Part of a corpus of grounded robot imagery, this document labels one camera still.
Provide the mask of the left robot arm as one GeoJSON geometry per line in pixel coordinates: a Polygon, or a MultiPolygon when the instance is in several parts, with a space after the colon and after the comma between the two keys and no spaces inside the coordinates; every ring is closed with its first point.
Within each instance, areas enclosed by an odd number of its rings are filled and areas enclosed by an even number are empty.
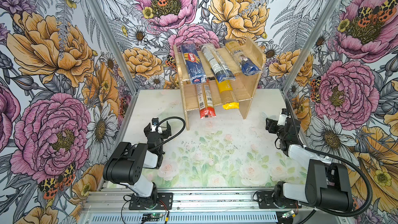
{"type": "Polygon", "coordinates": [[[113,184],[130,189],[134,196],[130,207],[155,208],[159,203],[158,190],[155,183],[142,175],[143,169],[159,169],[163,162],[163,141],[171,136],[171,126],[157,126],[159,120],[144,128],[146,143],[131,144],[121,142],[107,161],[103,170],[103,179],[113,184]]]}

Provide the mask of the red spaghetti bag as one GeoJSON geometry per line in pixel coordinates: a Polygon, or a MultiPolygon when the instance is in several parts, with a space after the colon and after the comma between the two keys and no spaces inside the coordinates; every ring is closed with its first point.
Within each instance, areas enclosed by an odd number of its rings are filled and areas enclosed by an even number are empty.
{"type": "Polygon", "coordinates": [[[200,118],[216,117],[209,82],[195,86],[199,104],[200,118]]]}

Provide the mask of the yellow blue spaghetti bag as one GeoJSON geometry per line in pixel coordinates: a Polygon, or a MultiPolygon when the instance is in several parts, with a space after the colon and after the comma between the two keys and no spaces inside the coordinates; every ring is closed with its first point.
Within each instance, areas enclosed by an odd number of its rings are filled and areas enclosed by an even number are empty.
{"type": "Polygon", "coordinates": [[[250,58],[245,55],[245,53],[241,49],[241,45],[237,40],[226,39],[223,41],[223,44],[230,53],[231,57],[237,62],[242,73],[245,76],[260,74],[260,69],[253,63],[250,58]]]}

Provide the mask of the clear blue-end spaghetti bag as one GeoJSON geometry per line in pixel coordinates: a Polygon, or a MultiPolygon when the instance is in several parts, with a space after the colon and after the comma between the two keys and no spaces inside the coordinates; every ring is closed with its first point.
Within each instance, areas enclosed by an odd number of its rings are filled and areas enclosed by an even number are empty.
{"type": "Polygon", "coordinates": [[[217,82],[235,80],[235,76],[213,44],[203,44],[201,51],[208,61],[217,82]]]}

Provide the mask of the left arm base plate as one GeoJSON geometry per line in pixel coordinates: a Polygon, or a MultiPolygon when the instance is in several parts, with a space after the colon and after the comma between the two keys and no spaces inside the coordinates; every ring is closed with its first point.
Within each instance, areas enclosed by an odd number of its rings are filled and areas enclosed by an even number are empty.
{"type": "Polygon", "coordinates": [[[129,203],[131,211],[171,210],[173,206],[173,193],[158,193],[157,197],[132,196],[129,203]]]}

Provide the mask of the blue Barilla pasta box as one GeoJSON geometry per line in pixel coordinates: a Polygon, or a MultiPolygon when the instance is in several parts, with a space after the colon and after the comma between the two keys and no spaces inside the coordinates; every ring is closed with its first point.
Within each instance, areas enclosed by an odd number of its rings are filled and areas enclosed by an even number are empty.
{"type": "Polygon", "coordinates": [[[183,44],[180,47],[188,75],[192,84],[202,84],[207,80],[201,59],[195,44],[183,44]]]}

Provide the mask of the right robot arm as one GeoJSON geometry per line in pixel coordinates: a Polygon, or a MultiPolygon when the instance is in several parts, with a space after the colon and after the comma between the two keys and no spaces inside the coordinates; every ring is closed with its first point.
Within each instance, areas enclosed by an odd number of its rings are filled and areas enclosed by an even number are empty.
{"type": "Polygon", "coordinates": [[[277,120],[266,119],[266,130],[277,136],[277,149],[307,169],[303,185],[280,181],[274,187],[273,202],[278,207],[302,203],[318,209],[348,213],[353,209],[347,169],[334,163],[328,156],[309,151],[301,141],[300,122],[288,114],[287,109],[277,120]]]}

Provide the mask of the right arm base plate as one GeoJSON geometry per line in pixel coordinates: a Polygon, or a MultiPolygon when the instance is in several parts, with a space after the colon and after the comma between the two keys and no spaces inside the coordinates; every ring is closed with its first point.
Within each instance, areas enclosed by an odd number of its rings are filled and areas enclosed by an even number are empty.
{"type": "Polygon", "coordinates": [[[259,209],[297,209],[301,208],[299,202],[287,198],[278,198],[274,200],[273,191],[257,191],[253,195],[253,200],[258,203],[259,209]]]}

